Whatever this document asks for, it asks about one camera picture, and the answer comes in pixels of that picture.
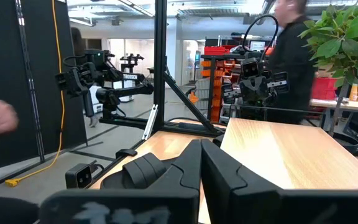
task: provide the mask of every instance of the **light wood tabletop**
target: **light wood tabletop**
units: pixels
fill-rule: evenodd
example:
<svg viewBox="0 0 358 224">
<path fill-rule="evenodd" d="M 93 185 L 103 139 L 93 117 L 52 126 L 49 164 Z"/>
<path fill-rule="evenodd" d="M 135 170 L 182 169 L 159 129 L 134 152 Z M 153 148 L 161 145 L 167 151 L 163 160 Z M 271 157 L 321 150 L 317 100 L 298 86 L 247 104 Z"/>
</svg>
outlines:
<svg viewBox="0 0 358 224">
<path fill-rule="evenodd" d="M 317 99 L 311 99 L 310 100 L 311 106 L 320 106 L 325 108 L 335 108 L 336 107 L 336 101 L 335 100 L 317 100 Z M 346 110 L 354 110 L 358 111 L 358 102 L 350 101 L 348 104 L 341 104 L 342 109 Z"/>
<path fill-rule="evenodd" d="M 231 118 L 221 149 L 283 189 L 358 189 L 358 158 L 321 128 Z"/>
<path fill-rule="evenodd" d="M 136 149 L 136 156 L 127 156 L 118 165 L 113 167 L 107 174 L 103 175 L 102 178 L 95 182 L 89 189 L 100 189 L 100 183 L 104 178 L 122 170 L 122 166 L 124 164 L 142 157 L 149 152 L 157 156 L 157 158 L 160 160 L 177 157 L 183 152 L 187 145 L 189 145 L 191 140 L 194 139 L 204 139 L 204 137 L 159 131 Z"/>
</svg>

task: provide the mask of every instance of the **ceiling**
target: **ceiling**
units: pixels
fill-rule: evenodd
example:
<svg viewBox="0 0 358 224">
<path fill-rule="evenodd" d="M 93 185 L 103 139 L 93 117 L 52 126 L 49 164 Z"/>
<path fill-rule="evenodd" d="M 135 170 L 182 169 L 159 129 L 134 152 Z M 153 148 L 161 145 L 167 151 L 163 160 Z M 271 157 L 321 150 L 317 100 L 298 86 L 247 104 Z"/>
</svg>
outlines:
<svg viewBox="0 0 358 224">
<path fill-rule="evenodd" d="M 135 10 L 119 0 L 67 0 L 70 18 L 75 19 L 137 19 L 147 18 L 155 14 L 154 0 L 130 0 L 141 7 Z M 270 2 L 271 8 L 263 11 L 264 2 Z M 168 17 L 218 17 L 245 16 L 249 14 L 265 14 L 274 11 L 275 0 L 168 0 Z M 353 5 L 356 0 L 309 0 L 308 15 L 318 15 L 328 5 Z"/>
</svg>

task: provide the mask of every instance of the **red container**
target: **red container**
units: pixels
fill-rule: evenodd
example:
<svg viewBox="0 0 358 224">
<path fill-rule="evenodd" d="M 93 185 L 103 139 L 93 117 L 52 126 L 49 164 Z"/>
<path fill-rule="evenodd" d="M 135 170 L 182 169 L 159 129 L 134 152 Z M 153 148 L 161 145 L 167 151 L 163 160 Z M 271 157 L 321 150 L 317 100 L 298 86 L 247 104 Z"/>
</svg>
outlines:
<svg viewBox="0 0 358 224">
<path fill-rule="evenodd" d="M 315 78 L 311 97 L 318 100 L 335 100 L 335 78 Z"/>
<path fill-rule="evenodd" d="M 225 49 L 224 47 L 205 47 L 204 54 L 205 55 L 224 55 L 230 53 L 229 49 Z"/>
<path fill-rule="evenodd" d="M 237 46 L 236 45 L 222 45 L 222 47 L 224 47 L 225 49 L 228 49 L 230 51 L 233 47 L 237 47 Z"/>
</svg>

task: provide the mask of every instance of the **black curtain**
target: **black curtain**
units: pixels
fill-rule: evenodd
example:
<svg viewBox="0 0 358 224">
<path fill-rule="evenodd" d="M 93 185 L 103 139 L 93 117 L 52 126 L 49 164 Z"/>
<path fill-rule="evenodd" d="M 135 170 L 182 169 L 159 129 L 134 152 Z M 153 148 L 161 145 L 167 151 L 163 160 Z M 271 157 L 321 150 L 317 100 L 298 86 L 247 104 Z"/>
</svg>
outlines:
<svg viewBox="0 0 358 224">
<path fill-rule="evenodd" d="M 67 5 L 55 1 L 62 58 L 73 55 Z M 22 0 L 30 69 L 40 115 L 45 153 L 58 147 L 62 106 L 54 75 L 58 73 L 52 2 Z M 35 119 L 31 104 L 15 1 L 0 0 L 0 100 L 10 103 L 20 119 L 13 133 L 0 136 L 0 167 L 37 157 Z M 63 147 L 86 142 L 82 104 L 65 96 Z"/>
<path fill-rule="evenodd" d="M 22 0 L 25 34 L 31 70 L 37 94 L 45 153 L 58 148 L 62 106 L 60 91 L 55 83 L 59 73 L 51 0 Z M 67 5 L 55 0 L 60 53 L 62 59 L 74 55 Z M 65 125 L 63 147 L 73 147 L 86 141 L 81 98 L 65 94 Z"/>
</svg>

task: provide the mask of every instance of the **yellow plug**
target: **yellow plug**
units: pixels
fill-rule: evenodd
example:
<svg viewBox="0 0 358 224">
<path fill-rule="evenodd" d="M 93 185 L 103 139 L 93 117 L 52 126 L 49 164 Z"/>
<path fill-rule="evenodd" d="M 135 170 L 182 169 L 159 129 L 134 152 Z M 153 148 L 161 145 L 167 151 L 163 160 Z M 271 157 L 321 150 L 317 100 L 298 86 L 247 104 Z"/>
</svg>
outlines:
<svg viewBox="0 0 358 224">
<path fill-rule="evenodd" d="M 16 187 L 19 184 L 20 179 L 5 180 L 5 184 L 10 187 Z"/>
</svg>

